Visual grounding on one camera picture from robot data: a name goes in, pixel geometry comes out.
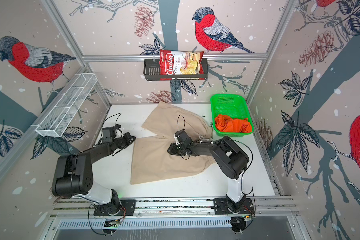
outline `orange garment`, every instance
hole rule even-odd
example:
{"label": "orange garment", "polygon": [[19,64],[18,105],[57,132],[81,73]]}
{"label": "orange garment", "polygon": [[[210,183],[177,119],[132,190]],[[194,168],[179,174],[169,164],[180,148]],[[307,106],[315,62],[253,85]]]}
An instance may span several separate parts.
{"label": "orange garment", "polygon": [[252,132],[252,126],[246,119],[232,119],[228,115],[219,114],[215,118],[216,128],[220,132]]}

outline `bag of chips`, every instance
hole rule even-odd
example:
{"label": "bag of chips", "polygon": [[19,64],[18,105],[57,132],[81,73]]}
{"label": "bag of chips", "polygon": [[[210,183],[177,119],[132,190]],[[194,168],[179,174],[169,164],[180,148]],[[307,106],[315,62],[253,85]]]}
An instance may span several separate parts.
{"label": "bag of chips", "polygon": [[[204,74],[201,65],[202,52],[180,52],[160,50],[160,74]],[[179,79],[195,79],[204,80],[204,78],[179,78]],[[160,80],[171,80],[171,78],[162,78]]]}

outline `white table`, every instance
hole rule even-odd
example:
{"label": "white table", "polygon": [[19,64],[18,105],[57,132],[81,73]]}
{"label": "white table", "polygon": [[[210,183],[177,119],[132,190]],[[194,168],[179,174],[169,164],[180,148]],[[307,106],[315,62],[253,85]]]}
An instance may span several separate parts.
{"label": "white table", "polygon": [[[154,133],[141,128],[141,125],[156,106],[156,104],[112,105],[108,116],[122,113],[117,123],[121,125],[123,132],[130,132],[132,136],[137,138],[154,136]],[[208,123],[212,122],[210,104],[177,104],[176,106],[202,116]],[[117,116],[108,119],[104,127],[114,126],[116,118]],[[213,138],[221,137],[214,132]],[[233,139],[248,145],[254,155],[253,164],[243,178],[243,191],[250,192],[253,187],[255,196],[274,196],[274,190],[253,134]],[[250,151],[240,143],[237,145],[251,159]],[[133,145],[113,157],[108,156],[95,162],[92,165],[94,180],[104,187],[115,189],[119,197],[223,197],[226,194],[227,177],[216,163],[204,172],[191,177],[130,185],[132,152]]]}

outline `white wire basket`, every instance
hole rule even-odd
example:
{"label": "white wire basket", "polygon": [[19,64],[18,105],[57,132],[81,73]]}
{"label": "white wire basket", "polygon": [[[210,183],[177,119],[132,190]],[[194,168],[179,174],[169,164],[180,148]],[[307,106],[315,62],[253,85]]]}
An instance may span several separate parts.
{"label": "white wire basket", "polygon": [[95,74],[79,74],[65,93],[59,93],[61,99],[39,124],[36,132],[43,137],[61,137],[96,83]]}

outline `green basket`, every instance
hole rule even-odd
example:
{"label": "green basket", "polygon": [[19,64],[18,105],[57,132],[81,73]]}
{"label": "green basket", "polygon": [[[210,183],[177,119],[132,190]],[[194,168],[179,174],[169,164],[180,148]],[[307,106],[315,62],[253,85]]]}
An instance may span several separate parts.
{"label": "green basket", "polygon": [[[218,136],[242,137],[253,132],[253,123],[248,111],[245,99],[236,94],[215,94],[211,97],[211,110],[213,129]],[[220,132],[215,126],[215,118],[219,115],[228,115],[231,118],[245,119],[248,118],[252,126],[252,132]]]}

